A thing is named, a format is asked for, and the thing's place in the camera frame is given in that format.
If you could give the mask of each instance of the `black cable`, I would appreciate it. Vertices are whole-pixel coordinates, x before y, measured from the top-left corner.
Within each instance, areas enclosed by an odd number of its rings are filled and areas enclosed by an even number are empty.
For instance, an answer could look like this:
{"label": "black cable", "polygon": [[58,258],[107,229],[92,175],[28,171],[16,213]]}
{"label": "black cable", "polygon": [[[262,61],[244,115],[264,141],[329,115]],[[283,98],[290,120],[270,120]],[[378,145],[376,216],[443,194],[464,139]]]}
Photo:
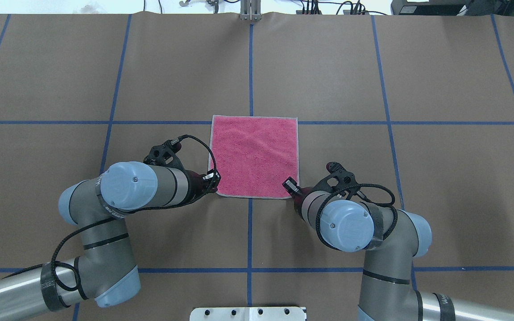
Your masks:
{"label": "black cable", "polygon": [[6,279],[6,278],[9,278],[10,276],[17,276],[19,274],[22,274],[22,273],[25,273],[25,272],[29,272],[31,270],[35,270],[37,268],[42,268],[43,267],[43,264],[37,264],[37,265],[34,265],[34,266],[30,266],[30,267],[26,267],[26,268],[23,268],[23,270],[19,270],[17,272],[14,272],[8,276],[4,276],[2,279]]}
{"label": "black cable", "polygon": [[388,209],[390,209],[392,211],[392,217],[393,217],[392,218],[392,224],[390,225],[390,227],[388,227],[388,230],[384,233],[383,240],[387,239],[388,236],[392,233],[392,231],[394,231],[394,228],[396,227],[396,224],[398,223],[398,211],[393,206],[394,203],[396,202],[396,197],[394,196],[394,193],[390,189],[388,189],[387,187],[382,186],[382,185],[378,185],[378,184],[367,184],[367,183],[355,184],[355,185],[352,185],[352,186],[349,186],[349,187],[344,187],[344,189],[339,189],[338,191],[335,191],[334,193],[331,193],[321,203],[321,205],[319,207],[319,210],[316,213],[315,229],[316,229],[316,236],[318,236],[318,238],[322,242],[322,244],[326,245],[329,248],[332,248],[333,250],[339,250],[338,248],[328,244],[328,242],[324,240],[322,234],[320,233],[320,217],[322,215],[322,212],[323,212],[324,207],[326,206],[326,204],[333,197],[335,197],[336,195],[342,195],[342,193],[344,193],[344,192],[350,193],[351,189],[356,189],[356,188],[361,188],[361,187],[371,187],[371,188],[375,188],[375,189],[381,189],[381,190],[385,191],[386,193],[388,193],[388,195],[390,195],[390,202],[388,202],[388,203],[376,203],[376,202],[371,201],[363,193],[361,193],[362,196],[359,195],[358,192],[360,191],[360,189],[356,192],[356,195],[358,195],[363,201],[368,202],[368,203],[373,203],[374,205],[377,205],[377,206],[380,206],[380,207],[387,207]]}
{"label": "black cable", "polygon": [[383,16],[387,16],[387,14],[385,14],[384,12],[376,12],[374,10],[364,10],[362,12],[357,12],[356,14],[364,14],[364,13],[379,13],[379,14],[382,14]]}
{"label": "black cable", "polygon": [[[51,257],[51,262],[49,262],[49,264],[51,264],[51,274],[53,274],[53,279],[55,280],[55,283],[57,283],[57,285],[59,287],[61,287],[65,291],[69,291],[69,292],[77,291],[80,288],[80,275],[79,275],[79,272],[77,271],[77,269],[74,268],[74,266],[72,266],[70,264],[66,264],[64,262],[57,262],[57,256],[59,255],[59,252],[60,252],[61,248],[63,247],[63,245],[65,245],[65,243],[70,238],[72,238],[73,236],[79,234],[80,232],[84,232],[84,231],[88,230],[89,228],[93,228],[93,227],[101,225],[101,224],[112,222],[114,220],[115,220],[114,218],[107,218],[107,219],[104,219],[102,221],[94,222],[93,224],[87,225],[87,226],[85,226],[83,228],[80,228],[80,229],[72,232],[71,234],[67,235],[59,243],[59,245],[55,249],[55,252],[53,253],[53,256]],[[68,268],[69,270],[71,270],[74,273],[74,275],[75,275],[75,284],[76,284],[75,287],[69,287],[65,283],[63,283],[63,281],[61,281],[59,279],[59,277],[57,276],[57,266],[60,266],[62,268]]]}
{"label": "black cable", "polygon": [[340,9],[342,8],[342,6],[344,6],[345,4],[350,4],[350,10],[352,12],[353,10],[353,6],[354,4],[351,2],[351,1],[345,1],[343,3],[340,4],[340,6],[338,7],[338,10],[336,11],[336,14],[338,14],[340,12]]}
{"label": "black cable", "polygon": [[[191,138],[192,140],[195,140],[196,142],[202,144],[207,149],[207,151],[210,153],[211,161],[214,164],[214,171],[216,171],[214,173],[214,176],[210,179],[211,181],[209,183],[209,185],[213,185],[213,181],[216,180],[217,176],[219,175],[219,172],[218,172],[218,167],[217,167],[217,164],[216,164],[216,157],[214,156],[214,153],[211,151],[210,146],[205,144],[202,140],[200,140],[200,138],[197,138],[196,136],[192,136],[192,135],[182,135],[182,136],[178,137],[178,141],[181,142],[182,140],[185,140],[186,138]],[[134,214],[134,213],[137,213],[137,212],[140,212],[140,211],[175,209],[177,207],[182,207],[182,206],[186,206],[186,205],[190,205],[190,204],[196,203],[199,199],[201,199],[202,197],[204,197],[204,196],[206,196],[208,194],[209,194],[209,192],[202,193],[198,197],[195,197],[191,201],[188,201],[187,203],[183,203],[183,204],[180,203],[180,204],[171,205],[171,206],[142,207],[140,209],[129,211],[127,213],[128,214]]]}

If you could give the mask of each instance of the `metal bracket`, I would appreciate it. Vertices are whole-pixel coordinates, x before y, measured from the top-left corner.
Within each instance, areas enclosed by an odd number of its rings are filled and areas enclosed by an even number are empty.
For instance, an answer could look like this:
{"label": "metal bracket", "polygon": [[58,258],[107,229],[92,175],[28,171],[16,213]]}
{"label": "metal bracket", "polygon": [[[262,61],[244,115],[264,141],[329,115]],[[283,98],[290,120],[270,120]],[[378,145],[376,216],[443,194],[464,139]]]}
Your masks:
{"label": "metal bracket", "polygon": [[190,321],[306,321],[306,307],[197,308]]}
{"label": "metal bracket", "polygon": [[261,0],[241,0],[241,20],[261,20]]}

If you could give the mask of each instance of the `metal mount plate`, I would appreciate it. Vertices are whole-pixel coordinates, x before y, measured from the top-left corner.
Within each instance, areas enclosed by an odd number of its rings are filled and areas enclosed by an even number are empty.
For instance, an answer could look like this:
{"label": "metal mount plate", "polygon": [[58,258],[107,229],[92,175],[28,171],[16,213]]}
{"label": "metal mount plate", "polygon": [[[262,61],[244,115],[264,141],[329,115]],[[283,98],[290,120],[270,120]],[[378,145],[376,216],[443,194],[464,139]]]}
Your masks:
{"label": "metal mount plate", "polygon": [[306,307],[196,308],[190,321],[306,321]]}

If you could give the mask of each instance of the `velcro strap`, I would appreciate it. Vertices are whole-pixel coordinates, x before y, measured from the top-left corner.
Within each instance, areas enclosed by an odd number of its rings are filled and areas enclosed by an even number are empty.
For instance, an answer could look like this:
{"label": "velcro strap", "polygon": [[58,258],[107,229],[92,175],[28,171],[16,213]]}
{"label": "velcro strap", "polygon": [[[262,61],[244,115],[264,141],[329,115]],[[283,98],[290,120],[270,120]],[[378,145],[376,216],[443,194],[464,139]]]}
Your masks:
{"label": "velcro strap", "polygon": [[63,302],[63,298],[57,292],[57,282],[51,273],[51,264],[47,263],[41,268],[41,294],[45,305],[50,311],[57,312],[70,307]]}
{"label": "velcro strap", "polygon": [[366,246],[366,250],[373,250],[380,246],[384,241],[384,218],[380,207],[372,203],[363,204],[368,208],[372,221],[374,222],[374,235],[372,240]]}

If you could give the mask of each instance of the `black strap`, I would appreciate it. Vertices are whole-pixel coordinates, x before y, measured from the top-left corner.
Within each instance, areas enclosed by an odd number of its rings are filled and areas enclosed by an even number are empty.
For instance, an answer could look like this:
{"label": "black strap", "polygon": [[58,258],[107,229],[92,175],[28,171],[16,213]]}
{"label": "black strap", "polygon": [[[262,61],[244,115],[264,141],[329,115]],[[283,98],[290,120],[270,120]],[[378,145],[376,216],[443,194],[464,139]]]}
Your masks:
{"label": "black strap", "polygon": [[90,250],[91,248],[95,248],[95,247],[98,247],[98,246],[103,246],[103,245],[106,245],[106,244],[109,244],[109,243],[113,243],[113,242],[116,242],[118,240],[123,240],[123,239],[126,239],[126,238],[128,238],[128,233],[120,234],[118,236],[114,236],[113,238],[109,238],[109,239],[106,239],[106,240],[94,242],[94,243],[91,243],[91,244],[85,244],[83,246],[83,249],[84,250]]}
{"label": "black strap", "polygon": [[424,320],[424,304],[422,302],[422,295],[420,291],[416,290],[416,298],[418,299],[418,321]]}
{"label": "black strap", "polygon": [[70,307],[57,292],[57,283],[51,272],[51,264],[47,263],[41,268],[41,294],[45,305],[52,312],[61,311]]}
{"label": "black strap", "polygon": [[380,211],[380,207],[373,203],[364,203],[367,209],[370,212],[370,216],[372,217],[372,221],[374,222],[374,235],[372,236],[372,240],[366,246],[366,250],[373,250],[380,246],[384,241],[384,218],[382,216],[382,211]]}
{"label": "black strap", "polygon": [[390,276],[382,276],[382,274],[377,274],[377,273],[370,272],[370,271],[367,271],[367,270],[363,270],[362,274],[364,274],[365,276],[369,276],[371,278],[374,278],[374,279],[379,279],[379,280],[390,282],[390,283],[410,284],[410,280],[396,279],[396,278],[392,278]]}
{"label": "black strap", "polygon": [[440,321],[455,321],[455,307],[451,299],[444,294],[434,293],[439,302],[439,320]]}
{"label": "black strap", "polygon": [[[75,270],[77,270],[77,271],[79,270],[78,269],[79,258],[80,258],[80,256],[77,256],[75,258]],[[83,300],[88,300],[88,297],[86,296],[86,294],[84,294],[84,291],[82,290],[82,286],[78,287],[78,291],[79,291],[80,297],[82,297]]]}

